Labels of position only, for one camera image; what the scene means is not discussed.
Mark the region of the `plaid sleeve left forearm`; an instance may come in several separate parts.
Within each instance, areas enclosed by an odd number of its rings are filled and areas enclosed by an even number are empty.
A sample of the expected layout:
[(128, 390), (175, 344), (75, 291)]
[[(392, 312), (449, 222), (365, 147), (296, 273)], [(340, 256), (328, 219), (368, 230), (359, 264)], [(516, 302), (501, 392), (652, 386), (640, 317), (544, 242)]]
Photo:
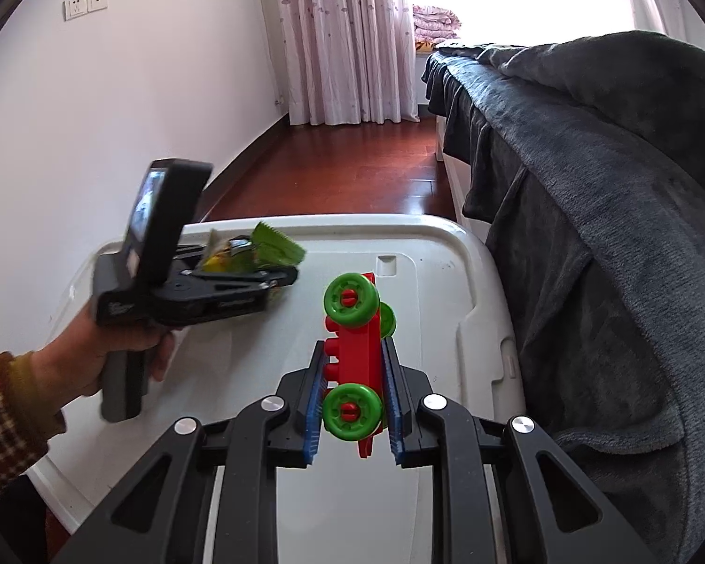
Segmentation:
[(48, 453), (50, 438), (66, 431), (63, 414), (41, 401), (31, 357), (0, 354), (0, 494)]

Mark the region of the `left hand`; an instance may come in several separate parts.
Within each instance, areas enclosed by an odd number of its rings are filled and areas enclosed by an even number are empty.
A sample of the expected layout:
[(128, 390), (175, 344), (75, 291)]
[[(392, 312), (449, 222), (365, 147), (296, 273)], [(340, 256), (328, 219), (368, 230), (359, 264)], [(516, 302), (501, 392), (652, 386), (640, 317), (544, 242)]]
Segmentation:
[(98, 391), (112, 352), (154, 350), (150, 376), (161, 382), (174, 348), (173, 332), (161, 326), (99, 326), (87, 302), (54, 340), (32, 353), (30, 368), (39, 400), (55, 414), (77, 397)]

